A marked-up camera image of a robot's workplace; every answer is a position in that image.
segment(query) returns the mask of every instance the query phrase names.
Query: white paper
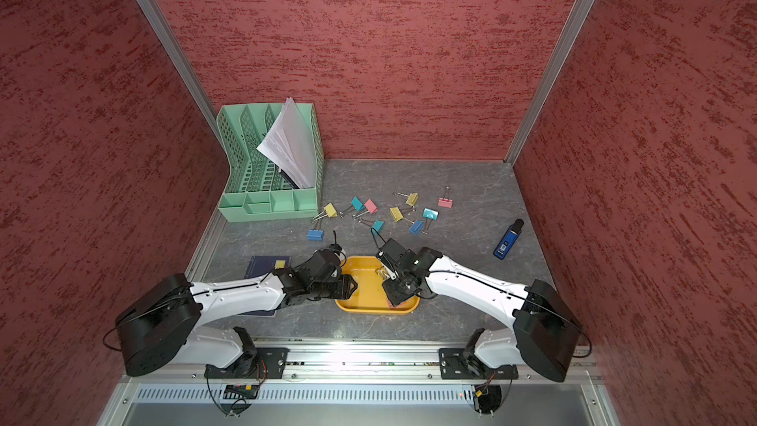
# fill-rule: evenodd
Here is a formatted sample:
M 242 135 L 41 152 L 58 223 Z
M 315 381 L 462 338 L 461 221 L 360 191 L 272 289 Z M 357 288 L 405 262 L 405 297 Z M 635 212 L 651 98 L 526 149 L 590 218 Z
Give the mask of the white paper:
M 315 187 L 317 174 L 313 132 L 289 97 L 257 150 L 274 162 L 300 188 Z

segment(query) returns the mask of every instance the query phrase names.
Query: dark blue notebook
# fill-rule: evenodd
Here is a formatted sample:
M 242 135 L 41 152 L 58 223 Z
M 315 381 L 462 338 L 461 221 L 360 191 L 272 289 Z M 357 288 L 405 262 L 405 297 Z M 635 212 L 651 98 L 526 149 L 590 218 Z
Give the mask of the dark blue notebook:
M 290 256 L 253 255 L 249 265 L 247 265 L 247 273 L 244 274 L 244 279 L 263 276 L 277 268 L 283 269 L 289 266 L 289 261 L 291 261 Z M 242 312 L 241 316 L 273 317 L 275 314 L 276 311 L 249 311 Z

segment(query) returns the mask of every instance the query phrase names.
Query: orange tray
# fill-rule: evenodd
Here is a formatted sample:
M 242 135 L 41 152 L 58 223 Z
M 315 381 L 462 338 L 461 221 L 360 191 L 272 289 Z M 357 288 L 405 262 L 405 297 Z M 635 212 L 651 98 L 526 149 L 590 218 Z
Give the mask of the orange tray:
M 347 259 L 341 272 L 352 275 L 357 282 L 357 290 L 349 299 L 337 299 L 336 306 L 347 312 L 360 312 L 363 314 L 410 314 L 421 301 L 421 298 L 412 297 L 400 306 L 392 307 L 386 299 L 386 293 L 381 286 L 384 279 L 375 273 L 381 268 L 381 262 L 374 256 L 351 256 Z

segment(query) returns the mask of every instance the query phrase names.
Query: green desk organizer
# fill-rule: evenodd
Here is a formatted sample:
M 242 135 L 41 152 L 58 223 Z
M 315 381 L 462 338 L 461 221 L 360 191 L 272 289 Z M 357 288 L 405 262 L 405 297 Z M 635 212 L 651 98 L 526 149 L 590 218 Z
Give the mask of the green desk organizer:
M 229 222 L 312 218 L 319 213 L 323 183 L 323 147 L 313 104 L 297 104 L 313 132 L 317 160 L 316 186 L 292 189 L 276 166 L 257 151 L 283 104 L 235 104 L 223 106 L 216 122 L 229 157 L 229 181 L 218 210 Z

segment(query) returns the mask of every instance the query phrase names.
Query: red textured wall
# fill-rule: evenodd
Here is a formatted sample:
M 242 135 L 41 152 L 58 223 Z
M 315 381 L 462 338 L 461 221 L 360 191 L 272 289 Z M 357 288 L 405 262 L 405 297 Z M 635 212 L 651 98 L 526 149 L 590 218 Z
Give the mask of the red textured wall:
M 226 158 L 135 0 L 0 0 L 0 36 L 0 417 L 89 426 L 102 335 L 186 269 Z
M 757 424 L 757 0 L 597 0 L 516 175 L 624 426 Z
M 574 0 L 157 0 L 217 109 L 318 105 L 327 156 L 502 159 Z

